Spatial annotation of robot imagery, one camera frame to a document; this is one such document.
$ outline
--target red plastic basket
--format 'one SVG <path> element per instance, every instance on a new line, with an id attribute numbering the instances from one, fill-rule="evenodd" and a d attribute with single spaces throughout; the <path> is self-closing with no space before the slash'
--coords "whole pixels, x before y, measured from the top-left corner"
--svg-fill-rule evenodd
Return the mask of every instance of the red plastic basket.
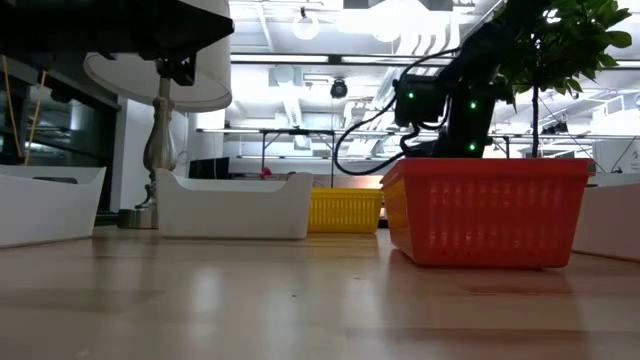
<path id="1" fill-rule="evenodd" d="M 382 179 L 391 240 L 423 266 L 569 262 L 588 159 L 406 159 Z"/>

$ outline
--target desk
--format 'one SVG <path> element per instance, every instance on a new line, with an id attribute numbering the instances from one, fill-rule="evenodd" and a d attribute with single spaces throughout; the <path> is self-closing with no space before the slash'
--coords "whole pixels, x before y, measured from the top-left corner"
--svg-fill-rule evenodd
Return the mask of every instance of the desk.
<path id="1" fill-rule="evenodd" d="M 2 359 L 637 359 L 640 266 L 421 269 L 375 236 L 0 251 Z"/>

